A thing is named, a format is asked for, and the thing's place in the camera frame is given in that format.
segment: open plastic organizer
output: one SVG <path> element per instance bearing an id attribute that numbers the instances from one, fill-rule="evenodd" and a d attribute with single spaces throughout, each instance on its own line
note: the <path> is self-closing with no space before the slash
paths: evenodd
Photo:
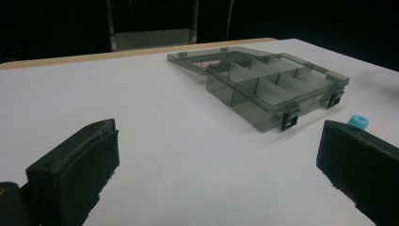
<path id="1" fill-rule="evenodd" d="M 243 47 L 182 52 L 168 61 L 207 75 L 206 88 L 260 132 L 340 102 L 349 78 L 289 54 Z"/>

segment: blue cap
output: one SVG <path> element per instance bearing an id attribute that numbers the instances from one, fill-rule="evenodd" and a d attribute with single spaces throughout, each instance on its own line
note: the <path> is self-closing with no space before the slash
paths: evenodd
<path id="1" fill-rule="evenodd" d="M 369 120 L 361 115 L 354 115 L 350 118 L 348 124 L 358 127 L 361 130 L 366 129 L 367 125 L 369 125 Z"/>

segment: white table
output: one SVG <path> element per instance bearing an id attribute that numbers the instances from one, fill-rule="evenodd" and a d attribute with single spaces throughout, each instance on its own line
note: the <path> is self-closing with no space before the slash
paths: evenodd
<path id="1" fill-rule="evenodd" d="M 0 71 L 0 181 L 87 124 L 114 118 L 120 166 L 89 225 L 374 225 L 316 168 L 325 120 L 367 117 L 399 146 L 399 73 L 301 40 L 240 46 L 289 53 L 350 77 L 341 102 L 259 133 L 167 53 Z"/>

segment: table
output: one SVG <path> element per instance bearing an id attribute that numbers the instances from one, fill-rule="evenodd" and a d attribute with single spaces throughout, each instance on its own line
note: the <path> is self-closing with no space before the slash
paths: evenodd
<path id="1" fill-rule="evenodd" d="M 350 77 L 341 102 L 259 133 L 167 53 L 239 45 Z M 120 166 L 85 225 L 374 225 L 315 166 L 324 120 L 362 114 L 399 146 L 399 73 L 301 40 L 169 47 L 0 65 L 0 181 L 87 124 L 113 118 Z"/>

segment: open transparent lid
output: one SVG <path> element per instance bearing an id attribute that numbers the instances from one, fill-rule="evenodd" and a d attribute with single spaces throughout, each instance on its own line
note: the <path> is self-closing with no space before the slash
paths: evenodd
<path id="1" fill-rule="evenodd" d="M 209 65 L 220 65 L 269 55 L 272 54 L 243 47 L 223 47 L 219 49 L 169 54 L 168 61 L 178 64 L 192 72 L 205 75 L 207 74 L 206 69 Z"/>

